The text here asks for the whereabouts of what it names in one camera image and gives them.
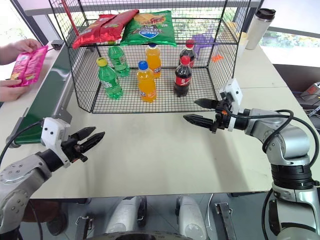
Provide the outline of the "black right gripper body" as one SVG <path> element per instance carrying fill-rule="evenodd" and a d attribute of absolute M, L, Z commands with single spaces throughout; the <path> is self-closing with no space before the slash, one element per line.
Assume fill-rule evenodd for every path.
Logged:
<path fill-rule="evenodd" d="M 213 121 L 210 130 L 213 134 L 217 132 L 218 129 L 225 130 L 229 127 L 231 117 L 225 110 L 225 102 L 223 100 L 213 100 L 211 108 L 215 111 L 215 120 Z"/>

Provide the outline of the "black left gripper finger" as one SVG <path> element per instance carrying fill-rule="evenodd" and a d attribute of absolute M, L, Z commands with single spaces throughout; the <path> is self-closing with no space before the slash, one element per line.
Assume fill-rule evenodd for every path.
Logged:
<path fill-rule="evenodd" d="M 103 139 L 104 136 L 105 136 L 104 131 L 92 135 L 80 145 L 80 152 L 82 154 L 86 153 L 87 151 L 95 147 Z"/>
<path fill-rule="evenodd" d="M 77 145 L 80 142 L 80 145 L 85 142 L 91 134 L 96 129 L 95 126 L 84 127 L 81 130 L 77 131 L 76 133 L 70 136 L 71 143 L 73 145 Z"/>

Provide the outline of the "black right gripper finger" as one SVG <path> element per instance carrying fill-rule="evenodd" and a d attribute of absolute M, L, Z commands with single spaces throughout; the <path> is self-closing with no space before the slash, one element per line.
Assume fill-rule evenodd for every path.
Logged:
<path fill-rule="evenodd" d="M 208 98 L 200 98 L 194 101 L 195 104 L 198 106 L 205 108 L 205 109 L 216 109 L 218 105 L 217 100 L 208 99 Z"/>
<path fill-rule="evenodd" d="M 214 121 L 212 119 L 205 118 L 197 114 L 185 114 L 183 115 L 183 118 L 192 125 L 206 128 L 206 129 L 209 129 L 210 131 L 213 130 Z"/>

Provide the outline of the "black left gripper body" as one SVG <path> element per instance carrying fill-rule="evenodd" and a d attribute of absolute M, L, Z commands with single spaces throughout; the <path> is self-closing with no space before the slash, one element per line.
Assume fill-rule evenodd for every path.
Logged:
<path fill-rule="evenodd" d="M 84 155 L 87 149 L 82 144 L 78 144 L 76 139 L 70 138 L 67 141 L 63 141 L 61 149 L 71 163 L 77 160 L 81 160 L 84 163 L 88 160 L 88 157 Z"/>

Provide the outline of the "person's right hand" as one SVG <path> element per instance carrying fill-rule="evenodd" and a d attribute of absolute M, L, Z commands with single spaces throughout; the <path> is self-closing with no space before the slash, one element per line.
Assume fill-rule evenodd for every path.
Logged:
<path fill-rule="evenodd" d="M 29 90 L 29 86 L 13 87 L 21 83 L 20 79 L 0 81 L 0 101 L 12 102 Z"/>

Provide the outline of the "person's left hand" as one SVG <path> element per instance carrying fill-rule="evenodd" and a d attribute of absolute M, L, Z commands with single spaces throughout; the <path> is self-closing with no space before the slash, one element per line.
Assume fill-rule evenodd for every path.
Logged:
<path fill-rule="evenodd" d="M 42 44 L 35 39 L 23 39 L 14 42 L 11 45 L 11 56 L 15 59 L 21 53 L 32 53 L 33 51 L 42 47 Z"/>

